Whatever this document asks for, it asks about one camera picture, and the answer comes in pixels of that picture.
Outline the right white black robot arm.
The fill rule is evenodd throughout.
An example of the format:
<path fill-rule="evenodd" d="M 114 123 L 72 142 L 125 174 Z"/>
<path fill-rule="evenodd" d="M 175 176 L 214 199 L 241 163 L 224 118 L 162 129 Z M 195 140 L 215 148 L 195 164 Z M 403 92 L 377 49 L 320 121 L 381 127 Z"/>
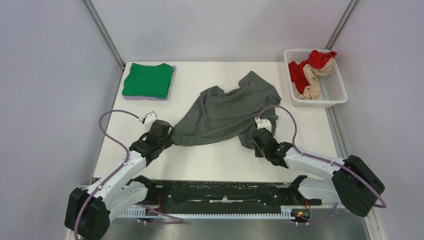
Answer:
<path fill-rule="evenodd" d="M 292 143 L 278 143 L 265 128 L 253 132 L 251 138 L 255 155 L 271 164 L 313 175 L 299 176 L 289 189 L 289 199 L 295 204 L 318 199 L 336 202 L 351 213 L 366 217 L 385 191 L 385 185 L 355 155 L 343 158 L 324 158 L 310 152 L 300 152 Z"/>

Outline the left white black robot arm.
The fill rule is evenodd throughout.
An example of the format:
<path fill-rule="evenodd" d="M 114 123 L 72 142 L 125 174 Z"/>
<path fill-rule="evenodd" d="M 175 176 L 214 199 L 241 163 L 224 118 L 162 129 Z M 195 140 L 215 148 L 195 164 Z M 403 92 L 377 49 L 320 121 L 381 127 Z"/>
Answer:
<path fill-rule="evenodd" d="M 100 240 L 113 220 L 129 207 L 140 201 L 151 204 L 156 200 L 157 190 L 136 174 L 173 144 L 173 130 L 167 121 L 155 120 L 107 175 L 70 193 L 64 225 L 74 232 L 75 238 Z"/>

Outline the dark grey t shirt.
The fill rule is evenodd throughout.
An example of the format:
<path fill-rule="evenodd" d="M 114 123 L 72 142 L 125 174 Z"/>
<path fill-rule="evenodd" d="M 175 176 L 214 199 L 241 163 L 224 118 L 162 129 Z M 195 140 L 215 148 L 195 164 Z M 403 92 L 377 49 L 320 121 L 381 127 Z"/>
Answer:
<path fill-rule="evenodd" d="M 173 127 L 172 141 L 192 147 L 215 144 L 238 137 L 241 145 L 254 149 L 251 138 L 258 114 L 271 122 L 275 133 L 278 116 L 271 105 L 279 105 L 276 88 L 250 71 L 238 88 L 225 92 L 219 86 L 202 91 L 186 115 Z"/>

